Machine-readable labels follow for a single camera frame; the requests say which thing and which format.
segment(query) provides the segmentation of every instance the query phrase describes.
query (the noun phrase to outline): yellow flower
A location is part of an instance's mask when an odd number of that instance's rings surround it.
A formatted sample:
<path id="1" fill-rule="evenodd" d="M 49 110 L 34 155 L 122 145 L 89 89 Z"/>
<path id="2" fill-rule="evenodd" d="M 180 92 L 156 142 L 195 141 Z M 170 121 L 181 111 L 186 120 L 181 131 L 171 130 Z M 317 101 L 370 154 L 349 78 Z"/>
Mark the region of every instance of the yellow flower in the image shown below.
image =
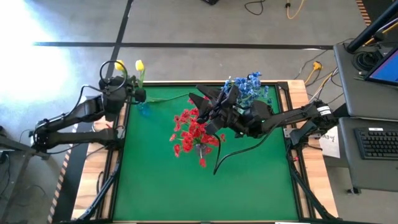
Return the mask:
<path id="1" fill-rule="evenodd" d="M 144 63 L 142 62 L 142 60 L 137 60 L 136 61 L 136 70 L 137 71 L 144 71 L 145 67 L 144 67 Z"/>
<path id="2" fill-rule="evenodd" d="M 117 62 L 120 62 L 122 65 L 124 65 L 122 60 L 117 60 Z M 116 68 L 116 70 L 124 71 L 123 66 L 117 62 L 114 63 L 114 67 Z"/>

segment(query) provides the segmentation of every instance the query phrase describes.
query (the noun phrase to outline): concrete floor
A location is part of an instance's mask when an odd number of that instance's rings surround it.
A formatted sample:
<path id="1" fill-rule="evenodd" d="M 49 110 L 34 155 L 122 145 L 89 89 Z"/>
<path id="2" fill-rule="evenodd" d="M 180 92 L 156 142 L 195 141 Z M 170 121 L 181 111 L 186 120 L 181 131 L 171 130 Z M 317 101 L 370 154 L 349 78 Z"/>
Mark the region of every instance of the concrete floor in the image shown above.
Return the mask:
<path id="1" fill-rule="evenodd" d="M 109 60 L 112 47 L 32 47 L 32 42 L 115 42 L 127 0 L 11 1 L 0 14 L 11 36 L 2 36 L 2 49 L 10 59 L 0 88 L 0 124 L 12 139 L 22 130 L 32 129 L 39 119 L 70 110 L 83 84 L 97 85 L 100 65 Z M 283 1 L 264 3 L 264 13 L 254 16 L 243 4 L 248 1 L 220 0 L 208 6 L 200 0 L 135 0 L 132 4 L 123 42 L 241 43 L 241 44 L 328 44 L 355 37 L 364 28 L 355 0 L 306 0 L 294 20 L 285 16 Z M 292 9 L 298 7 L 292 3 Z M 260 71 L 264 79 L 292 79 L 303 63 L 319 50 L 253 49 L 146 49 L 121 48 L 118 58 L 134 71 L 142 59 L 147 80 L 223 80 Z M 317 58 L 322 75 L 336 67 L 332 51 Z M 311 71 L 308 65 L 300 78 Z M 317 85 L 308 88 L 314 93 Z M 342 92 L 331 83 L 321 99 L 329 102 Z M 85 95 L 94 95 L 92 91 Z M 341 97 L 331 104 L 337 108 Z M 26 136 L 22 142 L 28 143 Z M 29 188 L 17 201 L 10 222 L 47 219 L 64 155 L 49 161 L 33 158 L 23 185 L 40 185 L 46 196 Z M 328 168 L 340 217 L 347 220 L 396 223 L 398 193 L 366 191 L 360 196 L 345 194 L 350 187 L 348 170 Z"/>

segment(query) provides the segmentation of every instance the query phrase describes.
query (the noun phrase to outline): keyboard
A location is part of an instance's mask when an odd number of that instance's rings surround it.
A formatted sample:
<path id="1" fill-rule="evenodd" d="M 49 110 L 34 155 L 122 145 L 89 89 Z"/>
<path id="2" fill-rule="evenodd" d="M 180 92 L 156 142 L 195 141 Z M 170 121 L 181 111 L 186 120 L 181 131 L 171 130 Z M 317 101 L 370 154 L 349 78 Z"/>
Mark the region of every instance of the keyboard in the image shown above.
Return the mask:
<path id="1" fill-rule="evenodd" d="M 374 129 L 354 130 L 362 159 L 398 160 L 398 129 Z"/>

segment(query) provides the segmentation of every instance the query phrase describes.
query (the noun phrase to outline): green mat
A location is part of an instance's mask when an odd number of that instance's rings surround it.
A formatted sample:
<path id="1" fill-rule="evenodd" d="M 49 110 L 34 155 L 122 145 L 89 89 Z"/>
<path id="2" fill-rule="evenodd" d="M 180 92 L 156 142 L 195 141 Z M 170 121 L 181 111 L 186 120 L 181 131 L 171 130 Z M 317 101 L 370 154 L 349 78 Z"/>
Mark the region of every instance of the green mat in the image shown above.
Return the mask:
<path id="1" fill-rule="evenodd" d="M 153 98 L 172 98 L 194 86 L 147 86 Z M 272 108 L 278 112 L 274 86 Z M 259 148 L 224 161 L 213 175 L 216 148 L 199 165 L 195 151 L 174 156 L 169 138 L 175 114 L 193 108 L 188 96 L 149 103 L 149 115 L 131 107 L 119 178 L 114 220 L 217 221 L 298 220 L 282 129 L 276 129 Z M 257 144 L 259 139 L 235 139 L 222 129 L 226 142 L 221 156 Z"/>

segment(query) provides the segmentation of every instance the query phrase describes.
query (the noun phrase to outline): laptop screen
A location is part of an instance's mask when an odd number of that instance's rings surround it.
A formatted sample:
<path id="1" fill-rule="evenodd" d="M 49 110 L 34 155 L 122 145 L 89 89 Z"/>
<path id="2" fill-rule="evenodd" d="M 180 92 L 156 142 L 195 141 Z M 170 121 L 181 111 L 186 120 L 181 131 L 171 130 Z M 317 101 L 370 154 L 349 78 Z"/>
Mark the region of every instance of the laptop screen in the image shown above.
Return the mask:
<path id="1" fill-rule="evenodd" d="M 369 78 L 398 83 L 398 50 L 396 50 Z"/>

